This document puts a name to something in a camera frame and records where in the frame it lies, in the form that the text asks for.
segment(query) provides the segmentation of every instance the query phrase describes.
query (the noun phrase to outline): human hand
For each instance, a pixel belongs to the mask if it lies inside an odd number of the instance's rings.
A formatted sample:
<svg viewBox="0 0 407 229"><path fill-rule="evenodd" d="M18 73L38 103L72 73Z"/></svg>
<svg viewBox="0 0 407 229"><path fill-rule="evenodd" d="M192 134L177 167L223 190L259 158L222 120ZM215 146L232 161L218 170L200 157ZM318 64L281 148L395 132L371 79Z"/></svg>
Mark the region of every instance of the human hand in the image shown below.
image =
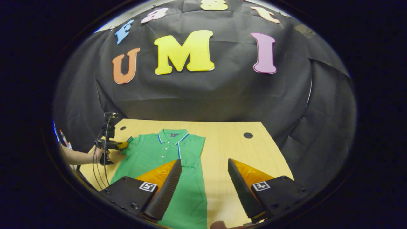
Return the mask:
<svg viewBox="0 0 407 229"><path fill-rule="evenodd" d="M229 229L243 229L247 228L249 225L246 226L239 226L239 227L230 227ZM210 226L210 229L228 229L225 225L224 221L216 221L213 222L212 225Z"/></svg>
<svg viewBox="0 0 407 229"><path fill-rule="evenodd" d="M102 154L104 153L104 151L105 150L96 147L96 158L95 158L96 161L99 161L102 158ZM109 154L110 154L110 151L106 150L106 159L107 160L110 160Z"/></svg>

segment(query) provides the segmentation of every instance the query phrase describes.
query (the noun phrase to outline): orange letter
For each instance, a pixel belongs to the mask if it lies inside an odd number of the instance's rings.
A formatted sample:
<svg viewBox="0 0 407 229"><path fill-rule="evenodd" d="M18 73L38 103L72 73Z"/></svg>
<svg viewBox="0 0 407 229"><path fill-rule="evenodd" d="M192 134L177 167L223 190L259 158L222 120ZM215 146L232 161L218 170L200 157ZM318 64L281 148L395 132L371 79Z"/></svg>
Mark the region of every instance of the orange letter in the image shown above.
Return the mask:
<svg viewBox="0 0 407 229"><path fill-rule="evenodd" d="M127 53L129 56L129 71L125 75L122 74L122 59L125 57L124 54L121 54L112 60L113 79L117 84L125 84L133 79L134 75L136 74L136 60L137 53L139 51L140 48L135 48Z"/></svg>

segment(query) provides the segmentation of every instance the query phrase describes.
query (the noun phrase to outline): wooden table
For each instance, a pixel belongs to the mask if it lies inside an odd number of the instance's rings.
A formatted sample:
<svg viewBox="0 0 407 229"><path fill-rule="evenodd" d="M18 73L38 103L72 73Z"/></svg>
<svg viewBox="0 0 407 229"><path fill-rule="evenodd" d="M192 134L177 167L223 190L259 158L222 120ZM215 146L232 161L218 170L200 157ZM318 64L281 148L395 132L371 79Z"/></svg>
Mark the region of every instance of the wooden table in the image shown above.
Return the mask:
<svg viewBox="0 0 407 229"><path fill-rule="evenodd" d="M208 227L223 220L227 227L237 227L250 222L234 189L228 173L228 159L248 164L273 177L286 175L293 179L283 155L260 122L178 122L123 119L116 125L115 141L126 141L130 136L158 133L162 129L187 129L189 133L206 137L201 155L205 193L208 201ZM253 134L251 139L243 136ZM110 150L113 165L106 166L109 181L125 157L118 150ZM106 184L102 165L94 165L97 180ZM92 165L82 165L82 174L98 190L101 190L93 174Z"/></svg>

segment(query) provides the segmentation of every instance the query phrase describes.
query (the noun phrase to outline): letter m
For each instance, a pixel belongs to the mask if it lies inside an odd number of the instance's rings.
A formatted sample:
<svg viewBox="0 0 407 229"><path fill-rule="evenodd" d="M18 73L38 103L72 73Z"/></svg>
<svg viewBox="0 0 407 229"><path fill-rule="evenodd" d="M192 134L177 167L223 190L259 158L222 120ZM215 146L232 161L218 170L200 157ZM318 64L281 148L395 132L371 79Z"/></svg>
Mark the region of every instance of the letter m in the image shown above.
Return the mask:
<svg viewBox="0 0 407 229"><path fill-rule="evenodd" d="M186 66L189 71L210 71L215 64L210 61L209 38L213 35L209 30L192 32L181 46L173 36L160 37L154 44L158 46L157 75L169 74L173 68L168 65L168 58L177 71L184 68L186 59L190 55L190 62Z"/></svg>

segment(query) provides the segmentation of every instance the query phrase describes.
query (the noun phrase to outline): blue collar stripe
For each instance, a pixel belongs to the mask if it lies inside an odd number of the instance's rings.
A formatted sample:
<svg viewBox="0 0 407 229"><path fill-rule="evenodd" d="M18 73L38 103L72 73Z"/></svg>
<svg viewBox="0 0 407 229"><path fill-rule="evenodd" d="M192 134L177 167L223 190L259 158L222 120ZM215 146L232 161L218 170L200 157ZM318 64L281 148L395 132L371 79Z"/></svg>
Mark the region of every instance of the blue collar stripe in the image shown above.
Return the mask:
<svg viewBox="0 0 407 229"><path fill-rule="evenodd" d="M181 149L179 148L179 144L178 144L178 158L181 159Z"/></svg>
<svg viewBox="0 0 407 229"><path fill-rule="evenodd" d="M160 144L162 144L161 138L160 138L160 133L157 134L158 140L160 141Z"/></svg>
<svg viewBox="0 0 407 229"><path fill-rule="evenodd" d="M178 145L178 143L179 143L180 141L183 141L188 135L189 135L189 133L187 133L184 137L182 137L182 138L176 143L176 145Z"/></svg>

